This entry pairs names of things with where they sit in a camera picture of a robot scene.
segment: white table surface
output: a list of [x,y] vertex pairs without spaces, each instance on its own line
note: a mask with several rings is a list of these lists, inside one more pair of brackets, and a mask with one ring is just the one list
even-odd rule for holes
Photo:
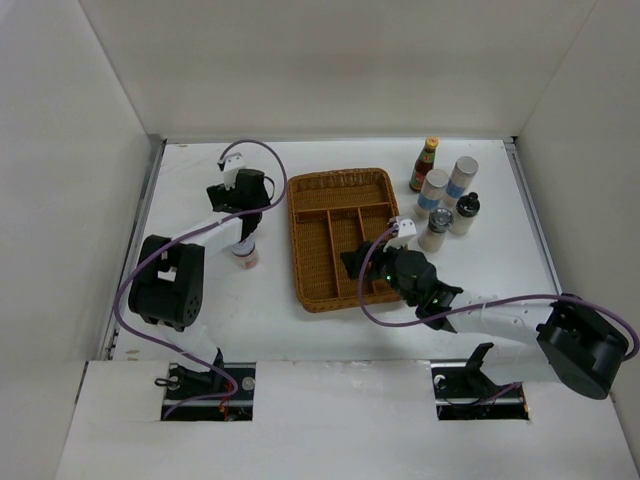
[[[413,212],[417,195],[409,190],[408,182],[423,142],[379,139],[270,145],[280,154],[289,177],[342,168],[383,168],[391,177],[400,213],[417,220]],[[175,235],[211,212],[205,189],[221,182],[216,160],[225,146],[167,146],[145,237]],[[278,191],[282,188],[279,169],[267,151],[255,145],[238,149],[249,167],[264,170],[275,179]],[[463,155],[473,156],[480,165],[471,188],[480,196],[480,215],[466,236],[449,234],[439,252],[427,255],[436,265],[438,277],[482,295],[553,293],[552,278],[503,142],[442,139],[436,165],[451,171]],[[417,222],[419,231],[425,223]],[[409,247],[419,248],[415,239]],[[197,324],[187,329],[191,337],[145,325],[128,309],[126,320],[147,333],[186,342],[186,346],[180,345],[204,356],[215,344],[222,348],[227,361],[462,358],[486,341],[481,335],[452,335],[423,326],[385,329],[368,321],[359,308],[306,312],[294,292],[286,202],[264,214],[257,230],[257,248],[260,262],[248,271],[240,270],[229,252],[206,257],[204,302]],[[371,309],[385,320],[415,318],[413,309],[400,302]],[[200,340],[193,339],[201,333]],[[120,333],[114,358],[180,359],[185,366],[193,367],[182,357],[127,332]]]

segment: cable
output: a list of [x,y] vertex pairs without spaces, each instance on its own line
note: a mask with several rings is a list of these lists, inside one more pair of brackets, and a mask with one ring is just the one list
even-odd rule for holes
[[274,195],[276,194],[276,184],[273,181],[273,178],[268,177],[268,176],[264,176],[264,179],[266,181],[268,181],[271,184],[271,187],[273,188],[273,190],[271,190],[271,196],[269,197],[269,200],[273,200]]
[[500,390],[498,393],[496,393],[494,395],[491,395],[490,397],[487,397],[487,398],[480,398],[480,399],[476,400],[475,402],[470,403],[469,406],[470,407],[474,407],[476,405],[486,405],[487,403],[495,402],[498,398],[500,398],[503,395],[509,393],[511,390],[515,390],[516,388],[520,388],[521,385],[522,385],[521,382],[510,383],[509,385],[504,387],[502,390]]
[[[233,386],[227,382],[226,384],[226,389],[227,392],[231,392],[231,390],[233,389]],[[229,401],[231,400],[231,395],[227,395],[226,397],[223,397],[222,400],[220,400],[220,405],[218,405],[218,409],[220,410],[220,412],[222,414],[224,414],[224,421],[226,422],[227,419],[229,418]]]
[[271,153],[271,155],[273,155],[273,157],[276,159],[276,161],[278,162],[278,165],[280,166],[280,170],[282,171],[282,178],[284,180],[282,193],[280,194],[278,199],[274,203],[272,203],[271,205],[267,205],[266,207],[255,208],[255,209],[251,209],[251,210],[245,210],[245,211],[242,211],[242,212],[238,212],[238,213],[234,213],[234,214],[231,214],[231,215],[227,215],[226,217],[224,217],[222,220],[220,220],[218,222],[214,222],[211,225],[206,225],[204,227],[201,227],[201,228],[198,228],[198,229],[193,230],[191,232],[188,232],[188,233],[185,233],[183,235],[180,235],[177,238],[174,238],[169,243],[167,243],[166,245],[163,245],[162,247],[160,247],[158,250],[153,252],[151,255],[149,255],[147,258],[145,258],[144,260],[142,260],[138,264],[138,266],[129,274],[129,276],[127,276],[122,281],[122,283],[120,284],[120,287],[118,288],[118,291],[116,292],[116,296],[115,296],[114,301],[113,301],[113,314],[116,317],[116,321],[118,322],[118,325],[120,325],[121,328],[123,328],[124,330],[126,330],[127,332],[129,332],[132,335],[140,337],[143,340],[147,340],[149,342],[153,342],[153,343],[157,343],[158,345],[162,345],[163,347],[166,347],[166,348],[168,348],[170,350],[173,350],[174,352],[177,352],[177,353],[181,354],[183,357],[191,360],[192,362],[198,363],[199,365],[203,365],[203,366],[207,367],[208,369],[213,370],[215,373],[217,373],[218,375],[222,376],[225,380],[227,380],[233,387],[231,392],[215,393],[215,394],[208,394],[208,395],[198,395],[198,396],[195,396],[195,397],[187,398],[185,400],[181,400],[180,402],[172,405],[169,409],[167,409],[167,411],[163,415],[163,419],[166,419],[176,408],[181,407],[185,403],[192,402],[192,401],[195,401],[195,400],[207,400],[207,399],[212,399],[212,398],[219,398],[219,397],[224,397],[224,396],[227,396],[227,395],[232,396],[238,391],[238,383],[234,380],[234,378],[231,375],[229,375],[227,372],[225,372],[221,368],[218,368],[215,365],[212,365],[209,362],[207,362],[205,360],[202,360],[202,359],[196,357],[195,355],[193,355],[193,354],[191,354],[189,352],[184,352],[180,347],[178,347],[177,345],[174,345],[171,342],[167,342],[167,341],[162,340],[160,338],[156,338],[156,337],[153,337],[151,335],[147,335],[146,333],[142,333],[141,331],[136,330],[135,328],[133,328],[131,325],[129,325],[127,322],[125,322],[124,318],[122,318],[122,315],[120,314],[120,307],[121,307],[121,304],[122,304],[122,298],[124,297],[124,294],[125,294],[125,292],[127,290],[127,287],[133,281],[133,279],[136,278],[136,276],[138,276],[140,274],[140,272],[142,270],[144,270],[144,268],[147,265],[149,265],[153,260],[158,258],[160,255],[162,255],[163,252],[166,252],[167,250],[169,250],[174,245],[177,245],[180,242],[182,242],[184,240],[187,240],[187,239],[189,239],[191,237],[195,237],[196,235],[200,235],[202,233],[208,232],[209,230],[213,230],[214,228],[218,227],[219,225],[222,225],[223,223],[226,223],[229,220],[232,220],[234,218],[238,218],[238,217],[241,217],[241,216],[244,216],[244,215],[251,215],[251,214],[255,214],[255,213],[262,213],[262,212],[266,212],[267,210],[271,210],[272,208],[276,207],[284,199],[285,195],[287,194],[287,172],[285,171],[284,164],[282,163],[282,160],[280,159],[278,154],[275,152],[275,150],[273,150],[266,143],[263,143],[263,142],[261,142],[259,140],[252,140],[252,139],[237,140],[237,141],[233,142],[232,144],[230,144],[229,146],[227,146],[227,148],[225,148],[222,151],[222,153],[220,154],[220,159],[224,158],[229,150],[231,150],[235,146],[243,144],[243,143],[253,143],[255,145],[259,145],[262,148],[267,149]]
[[494,300],[492,302],[475,303],[473,305],[467,305],[465,307],[454,308],[453,310],[449,310],[448,312],[438,313],[436,315],[432,315],[427,318],[420,318],[418,320],[412,320],[410,322],[389,323],[389,322],[383,322],[382,320],[378,320],[369,312],[366,304],[364,303],[364,295],[363,295],[364,274],[365,274],[365,271],[367,270],[367,265],[369,264],[369,261],[371,260],[371,256],[373,255],[373,252],[375,251],[375,249],[378,247],[378,245],[380,245],[382,240],[384,240],[387,236],[391,235],[397,229],[398,227],[394,225],[393,227],[385,231],[382,235],[380,235],[380,237],[378,237],[378,239],[375,242],[373,242],[373,244],[369,248],[369,251],[364,257],[364,262],[362,263],[362,267],[360,268],[360,274],[358,275],[358,300],[360,302],[360,308],[362,309],[362,312],[365,314],[365,316],[376,325],[380,325],[381,327],[411,327],[413,325],[422,325],[425,323],[433,322],[435,320],[445,318],[447,315],[455,315],[456,313],[470,312],[471,310],[478,310],[485,307],[498,307],[500,305],[506,305],[508,303],[517,303],[517,302],[524,302],[529,300],[553,300],[557,302],[565,302],[565,303],[572,303],[574,305],[581,305],[583,307],[591,308],[593,310],[596,310],[597,312],[600,312],[606,315],[607,317],[609,317],[610,319],[618,323],[620,326],[622,326],[631,337],[632,348],[631,348],[631,351],[625,355],[624,360],[625,361],[630,360],[638,354],[638,350],[640,350],[640,338],[638,338],[638,334],[633,329],[633,327],[629,325],[629,323],[626,320],[624,320],[622,317],[612,312],[611,310],[601,307],[600,305],[597,305],[595,303],[588,302],[587,300],[582,300],[580,298],[565,297],[562,295],[551,295],[546,293],[536,293],[532,295],[518,295],[516,297],[509,297],[501,300]]

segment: brown basket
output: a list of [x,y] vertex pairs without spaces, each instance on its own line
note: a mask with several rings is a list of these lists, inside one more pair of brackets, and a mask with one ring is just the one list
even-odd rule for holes
[[[288,201],[298,300],[313,313],[358,306],[358,282],[340,253],[374,241],[398,215],[389,175],[379,168],[300,175],[289,180]],[[364,294],[368,304],[400,300],[382,280],[366,281]]]

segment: sauce bottle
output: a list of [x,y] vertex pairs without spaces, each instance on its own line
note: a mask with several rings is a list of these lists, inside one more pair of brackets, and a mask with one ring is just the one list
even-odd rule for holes
[[478,200],[478,194],[471,192],[469,195],[463,195],[456,203],[456,208],[453,211],[453,225],[449,231],[454,235],[466,234],[478,216],[479,211],[480,200]]
[[250,269],[258,263],[258,250],[256,250],[256,241],[253,233],[244,241],[231,246],[231,253],[239,267]]
[[418,237],[418,245],[427,252],[437,252],[447,230],[453,225],[453,214],[446,208],[436,208],[429,214],[429,223]]
[[478,162],[473,157],[460,157],[449,177],[449,185],[444,192],[442,201],[453,207],[464,191],[471,185],[473,177],[478,172]]
[[429,212],[437,208],[448,183],[449,175],[444,170],[434,168],[427,172],[418,196],[418,203],[413,207],[419,217],[429,218]]
[[414,192],[419,192],[424,183],[424,177],[433,168],[433,164],[436,159],[436,147],[438,146],[438,137],[428,137],[424,142],[424,148],[416,164],[413,167],[413,173],[411,174],[411,180],[409,181],[409,187]]

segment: white panel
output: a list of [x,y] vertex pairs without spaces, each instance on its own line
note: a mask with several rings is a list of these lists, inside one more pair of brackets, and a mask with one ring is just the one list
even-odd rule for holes
[[[563,286],[640,329],[640,3],[600,1],[518,142]],[[640,458],[640,370],[617,408]]]
[[593,0],[82,0],[148,132],[515,135]]
[[[340,168],[386,170],[400,214],[412,216],[419,232],[427,222],[414,214],[417,196],[409,189],[409,176],[423,145],[424,138],[271,144],[290,177]],[[224,147],[226,144],[167,147],[145,236],[172,236],[209,215],[211,204],[205,189],[222,182],[216,159]],[[266,150],[244,145],[239,151],[249,167],[270,175],[280,191],[281,173]],[[436,164],[451,171],[463,155],[473,156],[480,165],[471,188],[480,195],[482,209],[466,236],[447,235],[440,251],[428,254],[438,277],[486,296],[553,293],[553,282],[536,245],[503,142],[442,138]],[[382,328],[367,320],[359,308],[309,313],[295,297],[290,245],[287,205],[283,203],[265,213],[256,231],[260,260],[255,268],[239,269],[229,252],[208,254],[199,325],[189,327],[191,334],[197,335],[197,327],[202,326],[201,343],[182,338],[185,334],[171,338],[182,348],[195,348],[202,355],[212,351],[207,347],[210,340],[222,348],[227,361],[466,358],[479,343],[487,341],[480,334],[452,335],[424,326]],[[419,250],[417,240],[409,247]],[[402,302],[372,306],[371,310],[388,321],[416,318],[415,309]],[[143,323],[128,309],[125,318],[151,335],[163,336],[168,331]],[[124,331],[118,337],[114,357],[185,362],[172,351]]]
[[50,479],[149,143],[76,0],[0,0],[0,476]]
[[261,362],[252,422],[158,422],[166,364],[123,363],[90,365],[58,480],[638,478],[611,402],[561,385],[525,384],[528,422],[441,422],[425,362]]

